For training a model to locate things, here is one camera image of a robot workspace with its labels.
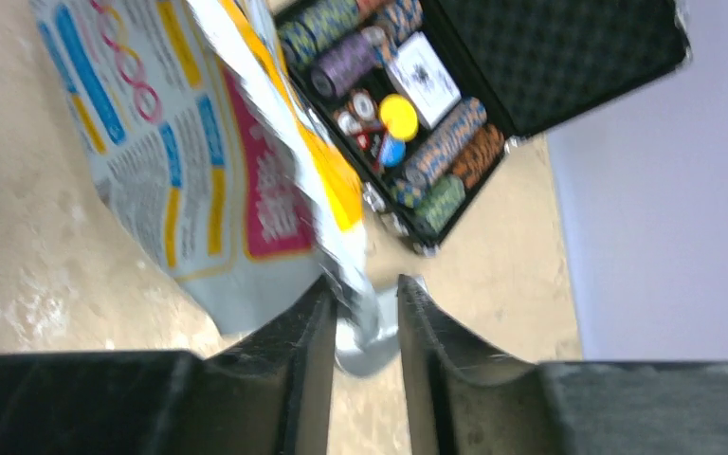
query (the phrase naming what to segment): white poker chip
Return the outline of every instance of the white poker chip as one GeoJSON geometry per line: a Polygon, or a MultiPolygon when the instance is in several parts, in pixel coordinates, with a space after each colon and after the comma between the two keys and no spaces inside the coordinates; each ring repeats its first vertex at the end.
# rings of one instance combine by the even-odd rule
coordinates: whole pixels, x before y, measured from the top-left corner
{"type": "Polygon", "coordinates": [[[361,34],[364,35],[364,39],[372,46],[381,46],[387,41],[387,32],[381,27],[364,27],[361,30],[361,34]]]}
{"type": "Polygon", "coordinates": [[[362,120],[375,119],[375,103],[366,93],[358,92],[353,95],[353,109],[362,120]]]}
{"type": "Polygon", "coordinates": [[[361,123],[347,111],[338,114],[337,125],[341,132],[347,136],[352,136],[361,131],[361,123]]]}

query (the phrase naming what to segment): case lid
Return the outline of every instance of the case lid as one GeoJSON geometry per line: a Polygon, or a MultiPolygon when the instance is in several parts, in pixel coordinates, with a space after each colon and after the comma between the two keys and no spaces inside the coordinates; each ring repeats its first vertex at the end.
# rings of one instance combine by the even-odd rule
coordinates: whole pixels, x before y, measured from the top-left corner
{"type": "Polygon", "coordinates": [[[528,137],[673,71],[674,0],[421,0],[426,35],[508,136],[528,137]]]}

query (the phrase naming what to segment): plastic wrapper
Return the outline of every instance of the plastic wrapper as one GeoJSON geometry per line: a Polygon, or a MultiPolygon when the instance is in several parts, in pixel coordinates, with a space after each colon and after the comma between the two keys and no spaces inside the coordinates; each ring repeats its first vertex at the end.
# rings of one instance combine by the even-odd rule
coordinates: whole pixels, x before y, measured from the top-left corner
{"type": "Polygon", "coordinates": [[[30,4],[99,197],[221,333],[321,274],[355,308],[374,299],[360,181],[285,76],[265,4],[30,4]]]}

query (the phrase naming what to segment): pink label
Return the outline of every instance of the pink label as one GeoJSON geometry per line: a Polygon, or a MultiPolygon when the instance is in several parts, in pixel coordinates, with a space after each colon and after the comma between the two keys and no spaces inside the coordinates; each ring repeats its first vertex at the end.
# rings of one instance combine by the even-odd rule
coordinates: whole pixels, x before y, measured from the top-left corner
{"type": "Polygon", "coordinates": [[[247,110],[235,77],[227,69],[223,73],[246,162],[247,256],[266,259],[304,252],[312,245],[311,212],[286,175],[277,139],[247,110]]]}

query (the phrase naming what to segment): beige floor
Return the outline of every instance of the beige floor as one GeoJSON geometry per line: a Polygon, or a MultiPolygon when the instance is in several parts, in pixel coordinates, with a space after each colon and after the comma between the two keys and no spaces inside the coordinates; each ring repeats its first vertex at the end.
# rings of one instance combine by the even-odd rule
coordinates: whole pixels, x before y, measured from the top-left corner
{"type": "MultiPolygon", "coordinates": [[[[0,2],[0,353],[233,342],[144,259],[100,205],[28,2],[0,2]]],[[[374,223],[369,272],[425,276],[434,298],[527,359],[579,357],[548,153],[516,150],[442,253],[420,259],[374,223]]],[[[329,453],[404,454],[399,364],[334,385],[329,453]]]]}

